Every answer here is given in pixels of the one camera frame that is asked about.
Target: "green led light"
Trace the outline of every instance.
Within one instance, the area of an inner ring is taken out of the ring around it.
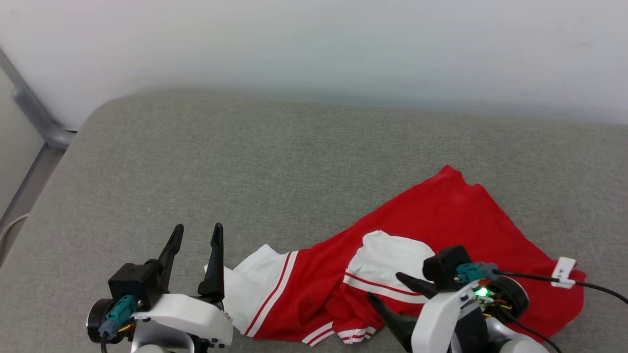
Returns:
[[[478,296],[488,296],[489,295],[489,290],[486,287],[481,287],[480,289],[475,291],[475,295],[478,295]]]

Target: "black cable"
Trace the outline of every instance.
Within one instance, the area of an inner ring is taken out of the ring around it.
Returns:
[[[109,334],[105,332],[102,334],[102,340],[100,341],[100,353],[107,353],[107,336]]]
[[[535,330],[531,329],[530,327],[525,326],[524,324],[522,324],[519,320],[517,320],[517,318],[516,318],[516,317],[512,316],[512,314],[511,314],[511,313],[509,313],[509,312],[508,312],[508,310],[506,310],[505,308],[502,308],[502,306],[501,306],[501,305],[496,304],[496,305],[494,305],[494,306],[495,306],[495,307],[496,307],[496,308],[497,308],[497,309],[498,309],[498,310],[499,310],[499,311],[503,314],[503,316],[505,316],[508,320],[510,320],[510,321],[512,321],[512,322],[514,322],[514,323],[516,323],[516,324],[517,324],[517,326],[521,327],[522,329],[524,329],[524,330],[526,330],[526,331],[528,331],[528,332],[531,332],[532,334],[537,335],[538,337],[541,337],[541,338],[542,338],[545,342],[547,342],[550,346],[552,346],[552,347],[556,350],[556,352],[557,352],[557,353],[562,353],[562,351],[560,351],[560,348],[558,348],[558,346],[557,346],[554,342],[552,342],[549,338],[547,338],[547,337],[545,337],[545,336],[541,335],[539,332],[537,332],[537,331],[535,331]]]
[[[529,278],[531,280],[539,280],[539,281],[547,281],[547,282],[560,282],[560,280],[558,278],[554,278],[554,277],[544,277],[544,276],[536,276],[535,274],[501,271],[499,269],[494,269],[493,273],[501,274],[502,276]],[[602,291],[604,293],[608,293],[608,294],[618,298],[622,302],[628,304],[628,299],[626,299],[626,297],[624,297],[623,295],[619,294],[618,292],[616,292],[614,290],[610,290],[610,289],[605,288],[603,286],[593,285],[591,283],[579,282],[579,281],[574,281],[574,282],[575,282],[575,284],[577,286],[592,288],[594,290],[598,290],[598,291]]]

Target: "metal frame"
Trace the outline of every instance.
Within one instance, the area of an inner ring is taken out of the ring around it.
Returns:
[[[54,122],[48,111],[43,107],[37,96],[28,87],[22,76],[0,49],[0,68],[15,85],[13,100],[22,109],[28,120],[39,131],[45,143],[51,148],[66,150],[70,146],[74,133],[62,129]]]

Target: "red fabric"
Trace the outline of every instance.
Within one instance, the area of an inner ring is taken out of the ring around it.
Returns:
[[[342,283],[362,237],[376,230],[424,242],[436,253],[461,244],[473,261],[493,262],[504,271],[550,276],[556,265],[521,234],[481,185],[467,185],[459,171],[446,166],[347,230],[301,250],[290,281],[254,338],[301,341],[331,321],[336,332],[368,326],[379,329],[382,322],[365,292]],[[585,273],[576,270],[570,278],[583,281]],[[545,336],[557,333],[582,310],[581,287],[566,290],[548,282],[517,281],[530,300],[521,322]],[[421,306],[382,299],[397,312],[416,314]],[[517,326],[511,328],[529,334]]]

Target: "white backdrop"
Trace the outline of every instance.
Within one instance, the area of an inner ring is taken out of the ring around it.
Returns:
[[[78,129],[167,90],[628,123],[624,0],[0,0],[0,46]]]

